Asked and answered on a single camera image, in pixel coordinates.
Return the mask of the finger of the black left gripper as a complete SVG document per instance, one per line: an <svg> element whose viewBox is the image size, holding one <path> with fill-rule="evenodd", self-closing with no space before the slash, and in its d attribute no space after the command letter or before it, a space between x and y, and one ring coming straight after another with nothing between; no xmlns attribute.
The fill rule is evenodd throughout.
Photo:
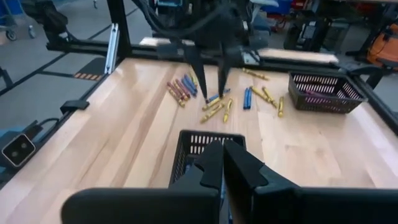
<svg viewBox="0 0 398 224"><path fill-rule="evenodd" d="M184 48L186 62L192 67L201 88L205 101L208 101L204 63L200 51L193 45L186 45Z"/></svg>
<svg viewBox="0 0 398 224"><path fill-rule="evenodd" d="M223 97L224 89L231 68L242 64L242 55L240 47L221 46L221 58L218 62L218 94Z"/></svg>

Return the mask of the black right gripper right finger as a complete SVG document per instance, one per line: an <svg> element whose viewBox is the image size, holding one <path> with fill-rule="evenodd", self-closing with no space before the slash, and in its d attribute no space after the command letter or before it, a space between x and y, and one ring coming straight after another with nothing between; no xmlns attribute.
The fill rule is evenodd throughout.
<svg viewBox="0 0 398 224"><path fill-rule="evenodd" d="M301 187L234 141L223 151L236 223L397 223L396 189Z"/></svg>

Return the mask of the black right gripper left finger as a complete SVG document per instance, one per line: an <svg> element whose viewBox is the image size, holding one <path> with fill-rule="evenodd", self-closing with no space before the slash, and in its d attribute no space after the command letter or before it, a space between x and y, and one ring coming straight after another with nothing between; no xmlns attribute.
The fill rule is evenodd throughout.
<svg viewBox="0 0 398 224"><path fill-rule="evenodd" d="M218 223L223 145L213 141L167 189L92 188L62 205L62 223Z"/></svg>

